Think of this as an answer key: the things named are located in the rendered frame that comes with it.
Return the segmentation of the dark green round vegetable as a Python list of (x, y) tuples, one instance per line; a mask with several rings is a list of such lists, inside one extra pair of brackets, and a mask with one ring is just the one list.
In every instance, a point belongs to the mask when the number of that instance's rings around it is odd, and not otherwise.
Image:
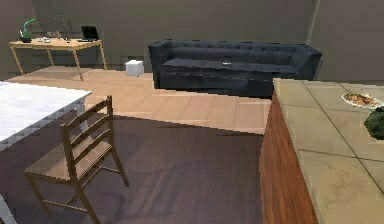
[(384, 106), (376, 108), (364, 121), (371, 137), (384, 140)]

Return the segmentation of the brown wooden slatted chair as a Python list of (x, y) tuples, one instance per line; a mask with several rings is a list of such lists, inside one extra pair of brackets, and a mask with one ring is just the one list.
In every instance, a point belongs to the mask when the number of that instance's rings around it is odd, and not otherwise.
[[(79, 135), (70, 135), (74, 128), (103, 109), (107, 110), (104, 116)], [(57, 206), (86, 213), (94, 224), (101, 224), (85, 195), (85, 187), (101, 170), (119, 174), (124, 185), (129, 186), (115, 147), (113, 119), (112, 96), (108, 95), (69, 123), (61, 124), (62, 143), (24, 170), (24, 176), (47, 214), (50, 213), (49, 205)], [(68, 185), (74, 189), (74, 194), (65, 203), (46, 200), (36, 180)]]

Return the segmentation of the light wooden desk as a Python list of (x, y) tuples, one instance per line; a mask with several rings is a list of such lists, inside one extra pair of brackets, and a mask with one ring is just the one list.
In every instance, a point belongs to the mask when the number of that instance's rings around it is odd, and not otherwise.
[(57, 38), (54, 38), (54, 39), (51, 39), (49, 43), (45, 43), (45, 42), (41, 42), (39, 38), (33, 38), (30, 43), (23, 43), (22, 41), (12, 41), (12, 42), (9, 42), (8, 45), (21, 75), (24, 74), (24, 71), (20, 64), (19, 58), (17, 56), (16, 49), (45, 50), (48, 54), (51, 65), (54, 65), (51, 51), (69, 51), (73, 54), (80, 80), (83, 81), (83, 75), (81, 72), (81, 67), (80, 67), (80, 62), (79, 62), (77, 52), (82, 49), (98, 46), (101, 53), (103, 69), (104, 70), (107, 69), (107, 64), (106, 64), (105, 54), (103, 49), (103, 42), (101, 40), (96, 40), (92, 42), (80, 42), (78, 39), (71, 39), (70, 41), (66, 41), (66, 40), (59, 40)]

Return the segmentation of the white cube box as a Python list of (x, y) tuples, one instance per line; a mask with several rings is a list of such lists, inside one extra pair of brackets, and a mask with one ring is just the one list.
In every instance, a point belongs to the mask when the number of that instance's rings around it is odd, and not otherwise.
[(128, 76), (140, 76), (144, 73), (144, 64), (139, 60), (130, 60), (125, 63)]

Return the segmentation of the black laptop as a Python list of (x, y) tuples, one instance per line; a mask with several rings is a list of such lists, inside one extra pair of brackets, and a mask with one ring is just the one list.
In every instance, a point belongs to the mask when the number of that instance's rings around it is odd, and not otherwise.
[(99, 39), (99, 35), (95, 26), (82, 26), (81, 27), (83, 38), (80, 42), (92, 42)]

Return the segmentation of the wooden counter with tiled top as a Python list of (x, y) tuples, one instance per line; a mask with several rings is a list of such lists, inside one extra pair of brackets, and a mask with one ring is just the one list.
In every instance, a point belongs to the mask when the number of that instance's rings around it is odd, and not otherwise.
[(276, 78), (259, 158), (264, 224), (384, 224), (384, 140), (342, 100), (384, 86)]

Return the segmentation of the white dining table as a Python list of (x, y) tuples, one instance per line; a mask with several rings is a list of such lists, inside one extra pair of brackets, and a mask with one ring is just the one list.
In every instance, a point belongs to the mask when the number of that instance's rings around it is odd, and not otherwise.
[[(77, 115), (85, 112), (85, 98), (92, 94), (92, 91), (76, 90), (58, 87), (48, 87), (30, 84), (11, 82), (0, 82), (0, 152), (11, 145), (21, 141), (53, 120), (76, 108)], [(59, 146), (49, 152), (51, 156), (32, 165), (32, 171), (27, 168), (27, 180), (32, 180), (32, 188), (37, 192), (44, 208), (47, 205), (54, 205), (63, 208), (75, 209), (87, 213), (86, 209), (72, 207), (66, 204), (46, 201), (42, 198), (37, 185), (31, 178), (46, 179), (53, 178), (53, 181), (69, 181), (69, 174), (65, 177), (47, 176), (45, 171), (51, 171), (54, 164), (61, 164), (65, 161), (64, 149)], [(0, 194), (0, 218), (5, 224), (17, 224), (6, 201)]]

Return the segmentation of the dark blue tufted sofa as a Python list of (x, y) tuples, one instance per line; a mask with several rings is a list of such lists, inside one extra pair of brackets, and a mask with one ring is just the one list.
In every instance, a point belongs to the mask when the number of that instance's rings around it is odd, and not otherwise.
[(254, 98), (270, 98), (275, 78), (313, 79), (322, 57), (306, 44), (171, 39), (149, 55), (156, 89)]

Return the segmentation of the green house plant black pot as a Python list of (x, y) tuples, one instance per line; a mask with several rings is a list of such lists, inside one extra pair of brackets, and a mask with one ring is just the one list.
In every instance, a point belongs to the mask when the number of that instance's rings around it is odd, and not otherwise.
[(23, 43), (30, 43), (32, 41), (29, 33), (28, 33), (28, 30), (27, 30), (27, 27), (29, 24), (35, 22), (36, 19), (35, 18), (32, 18), (32, 19), (29, 19), (27, 20), (24, 24), (23, 24), (23, 29), (19, 31), (20, 33), (20, 40), (23, 42)]

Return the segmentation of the white plate with food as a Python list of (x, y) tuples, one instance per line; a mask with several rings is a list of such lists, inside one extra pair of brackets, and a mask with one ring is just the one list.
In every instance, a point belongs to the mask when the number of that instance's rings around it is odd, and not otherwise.
[(349, 93), (342, 95), (341, 99), (344, 102), (359, 108), (376, 109), (378, 107), (384, 106), (384, 102), (370, 96), (369, 94)]

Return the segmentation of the black desk lamp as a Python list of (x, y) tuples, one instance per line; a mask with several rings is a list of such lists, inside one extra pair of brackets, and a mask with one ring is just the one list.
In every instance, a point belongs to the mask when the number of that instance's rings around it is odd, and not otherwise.
[(62, 25), (62, 28), (63, 28), (63, 31), (64, 31), (64, 40), (67, 42), (67, 43), (71, 43), (71, 39), (69, 37), (69, 34), (68, 34), (68, 29), (66, 27), (66, 23), (65, 23), (65, 20), (63, 18), (63, 15), (61, 13), (58, 13), (57, 16), (56, 16), (56, 19), (59, 19), (60, 22), (61, 22), (61, 25)]

